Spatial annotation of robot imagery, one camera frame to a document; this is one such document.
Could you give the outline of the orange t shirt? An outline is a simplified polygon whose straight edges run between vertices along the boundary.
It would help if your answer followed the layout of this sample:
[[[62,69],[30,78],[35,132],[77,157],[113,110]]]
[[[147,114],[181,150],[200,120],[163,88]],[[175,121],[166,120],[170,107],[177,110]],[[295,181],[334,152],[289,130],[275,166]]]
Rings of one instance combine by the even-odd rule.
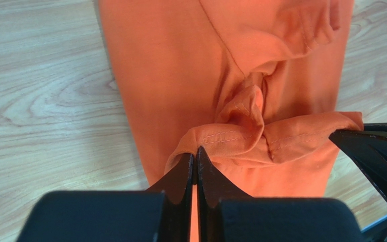
[[[254,197],[321,197],[353,1],[99,1],[150,184],[204,147]]]

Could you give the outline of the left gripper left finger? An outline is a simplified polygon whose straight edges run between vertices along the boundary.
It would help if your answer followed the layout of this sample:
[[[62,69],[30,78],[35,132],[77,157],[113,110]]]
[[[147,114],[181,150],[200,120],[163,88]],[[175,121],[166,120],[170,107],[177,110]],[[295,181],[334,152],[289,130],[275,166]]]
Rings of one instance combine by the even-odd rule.
[[[157,241],[189,241],[194,156],[184,153],[178,163],[147,192],[165,195]]]

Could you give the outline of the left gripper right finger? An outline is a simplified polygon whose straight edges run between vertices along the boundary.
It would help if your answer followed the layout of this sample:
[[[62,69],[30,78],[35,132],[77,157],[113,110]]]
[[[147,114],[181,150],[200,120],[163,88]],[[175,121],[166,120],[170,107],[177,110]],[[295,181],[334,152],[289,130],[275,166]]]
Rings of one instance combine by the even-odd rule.
[[[197,196],[200,241],[225,240],[223,202],[252,198],[213,165],[202,146],[197,151]]]

